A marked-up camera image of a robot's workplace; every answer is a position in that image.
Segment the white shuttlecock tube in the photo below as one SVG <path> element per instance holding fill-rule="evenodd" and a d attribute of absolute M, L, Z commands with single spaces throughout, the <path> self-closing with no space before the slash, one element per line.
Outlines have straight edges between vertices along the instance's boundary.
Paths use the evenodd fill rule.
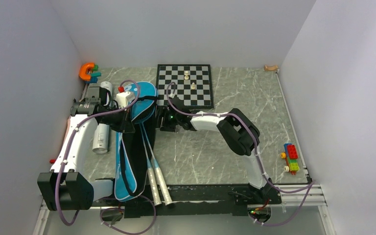
<path fill-rule="evenodd" d="M 107 105 L 110 101 L 110 97 L 113 91 L 113 85 L 110 82 L 104 81 L 100 83 L 102 88 L 105 88 L 109 91 L 110 94 L 104 99 L 105 101 L 102 103 Z M 93 139 L 93 152 L 96 154 L 105 154 L 108 152 L 108 144 L 109 144 L 109 135 L 110 135 L 110 127 L 106 124 L 99 124 L 94 132 L 94 139 Z"/>

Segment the blue racket bag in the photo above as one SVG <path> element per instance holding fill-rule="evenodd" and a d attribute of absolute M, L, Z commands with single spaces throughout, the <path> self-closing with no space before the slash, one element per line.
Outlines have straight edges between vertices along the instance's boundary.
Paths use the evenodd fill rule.
<path fill-rule="evenodd" d="M 156 132 L 157 88 L 150 82 L 140 81 L 124 87 L 126 92 L 140 95 L 131 108 L 134 133 L 116 133 L 116 176 L 114 196 L 120 202 L 141 195 L 148 178 L 149 147 L 154 146 Z"/>

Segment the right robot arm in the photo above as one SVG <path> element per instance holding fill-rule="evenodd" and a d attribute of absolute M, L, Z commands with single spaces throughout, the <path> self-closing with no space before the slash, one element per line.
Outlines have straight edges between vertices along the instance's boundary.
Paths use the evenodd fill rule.
<path fill-rule="evenodd" d="M 191 111 L 177 97 L 171 104 L 158 106 L 157 127 L 172 132 L 177 126 L 187 131 L 218 132 L 227 146 L 242 156 L 248 184 L 234 187 L 228 194 L 236 204 L 281 204 L 280 192 L 271 186 L 272 180 L 264 171 L 259 153 L 259 129 L 237 108 L 224 113 Z"/>

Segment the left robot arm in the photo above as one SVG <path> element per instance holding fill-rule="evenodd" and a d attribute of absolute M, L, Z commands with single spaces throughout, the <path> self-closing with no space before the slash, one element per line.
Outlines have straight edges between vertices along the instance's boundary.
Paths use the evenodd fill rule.
<path fill-rule="evenodd" d="M 80 169 L 98 125 L 124 130 L 131 123 L 130 109 L 138 98 L 136 92 L 123 91 L 115 100 L 109 90 L 90 87 L 86 97 L 73 103 L 62 149 L 50 171 L 40 173 L 37 179 L 49 210 L 87 210 L 98 199 L 110 206 L 120 201 L 121 192 L 114 187 L 112 178 L 89 182 Z"/>

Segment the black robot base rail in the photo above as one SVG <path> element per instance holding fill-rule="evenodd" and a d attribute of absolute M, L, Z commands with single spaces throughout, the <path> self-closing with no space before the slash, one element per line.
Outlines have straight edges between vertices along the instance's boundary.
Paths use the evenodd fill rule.
<path fill-rule="evenodd" d="M 247 216 L 248 210 L 279 205 L 281 194 L 265 186 L 262 190 L 252 188 L 248 184 L 215 184 L 215 185 L 169 185 L 172 203 L 152 207 L 139 197 L 127 202 L 119 202 L 113 196 L 93 202 L 92 209 L 121 208 L 125 218 L 142 216 L 176 216 L 176 215 L 209 215 L 231 214 Z"/>

